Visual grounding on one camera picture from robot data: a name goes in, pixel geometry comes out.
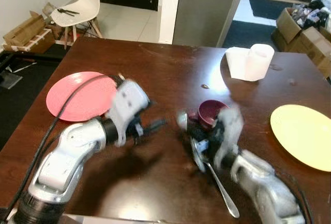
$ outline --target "metal spoon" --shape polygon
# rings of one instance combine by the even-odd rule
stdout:
[[[232,201],[231,197],[229,196],[229,194],[227,193],[227,191],[225,190],[225,188],[223,187],[221,181],[219,180],[217,174],[215,173],[212,165],[209,163],[208,159],[205,158],[204,156],[201,157],[202,161],[209,167],[210,171],[213,174],[213,177],[218,185],[218,188],[223,196],[224,202],[230,212],[230,214],[234,217],[234,218],[239,218],[240,214],[238,211],[237,206],[234,204],[234,202]]]

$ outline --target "white floor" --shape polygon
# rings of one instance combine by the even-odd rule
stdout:
[[[106,39],[157,43],[158,14],[160,12],[101,3],[98,22]],[[240,0],[233,20],[276,26],[275,20],[255,17],[249,0]]]

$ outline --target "brown table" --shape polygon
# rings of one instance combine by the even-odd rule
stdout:
[[[224,51],[95,38],[78,40],[0,153],[0,206],[10,202],[53,119],[45,104],[48,90],[68,74],[89,70],[121,72],[136,80],[157,102],[142,114],[143,122],[167,117],[170,123],[142,146],[109,146],[92,157],[68,204],[68,213],[174,223],[258,223],[249,198],[222,173],[240,219],[228,214],[213,181],[197,172],[175,124],[177,110],[197,108],[204,100],[218,99],[240,105],[245,119],[241,148],[295,176],[316,223],[330,223],[330,173],[293,158],[278,143],[269,123],[272,111],[289,103],[308,106],[330,117],[330,85],[306,55],[295,53],[276,53],[263,80],[231,79],[226,59],[222,59]],[[68,125],[61,121],[53,135]]]

